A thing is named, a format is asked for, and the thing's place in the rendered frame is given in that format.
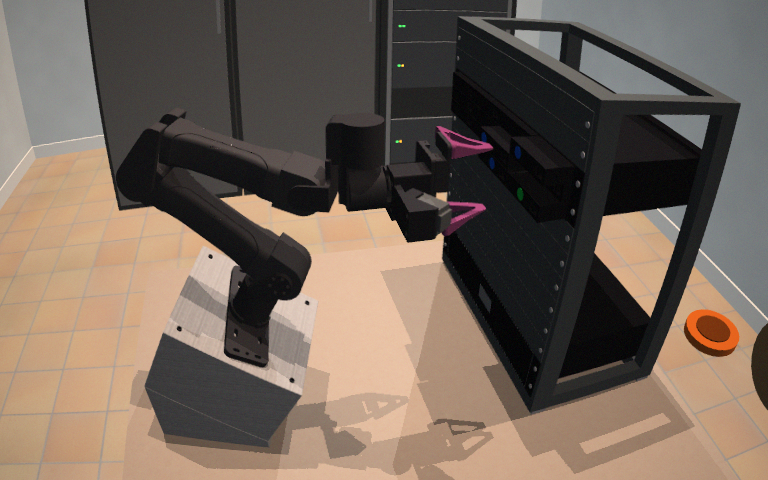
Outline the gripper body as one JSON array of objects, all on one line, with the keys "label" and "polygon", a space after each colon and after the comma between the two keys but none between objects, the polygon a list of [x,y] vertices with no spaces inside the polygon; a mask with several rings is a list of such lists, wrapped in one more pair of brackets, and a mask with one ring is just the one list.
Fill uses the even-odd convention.
[{"label": "gripper body", "polygon": [[415,163],[424,162],[432,174],[430,195],[434,197],[437,193],[448,192],[452,158],[452,144],[442,132],[436,132],[435,144],[442,154],[431,153],[430,144],[424,140],[416,142],[415,156]]}]

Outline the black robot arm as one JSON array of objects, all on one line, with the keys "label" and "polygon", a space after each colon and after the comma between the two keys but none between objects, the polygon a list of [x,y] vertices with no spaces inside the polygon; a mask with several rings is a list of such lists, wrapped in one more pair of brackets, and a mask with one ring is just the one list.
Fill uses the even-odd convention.
[{"label": "black robot arm", "polygon": [[161,118],[163,124],[145,129],[119,167],[116,183],[124,197],[173,216],[239,265],[229,287],[224,340],[229,358],[267,365],[269,315],[278,300],[300,294],[312,259],[303,245],[249,220],[186,169],[297,216],[329,213],[337,193],[348,212],[385,208],[392,196],[386,211],[407,243],[434,240],[451,225],[450,203],[428,195],[432,174],[424,162],[387,165],[392,191],[387,190],[380,115],[333,115],[326,126],[325,162],[234,139],[185,116],[186,110],[174,108]]}]

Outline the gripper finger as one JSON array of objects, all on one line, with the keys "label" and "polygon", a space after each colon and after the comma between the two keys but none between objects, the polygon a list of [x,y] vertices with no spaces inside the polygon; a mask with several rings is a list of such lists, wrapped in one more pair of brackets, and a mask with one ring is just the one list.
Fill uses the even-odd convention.
[{"label": "gripper finger", "polygon": [[464,214],[461,214],[455,218],[451,218],[451,225],[442,232],[443,236],[449,236],[454,231],[456,231],[459,227],[465,224],[467,221],[469,221],[473,217],[479,215],[480,213],[486,210],[483,204],[478,204],[478,203],[463,203],[463,202],[448,202],[448,203],[450,203],[449,208],[452,209],[452,213],[457,211],[463,211],[463,210],[470,210],[470,211]]},{"label": "gripper finger", "polygon": [[462,135],[459,135],[455,132],[445,129],[441,126],[436,126],[435,128],[435,139],[436,139],[436,132],[442,132],[442,134],[452,144],[451,159],[461,158],[461,157],[475,155],[475,154],[484,153],[484,152],[493,150],[493,147],[489,143],[466,138]]}]

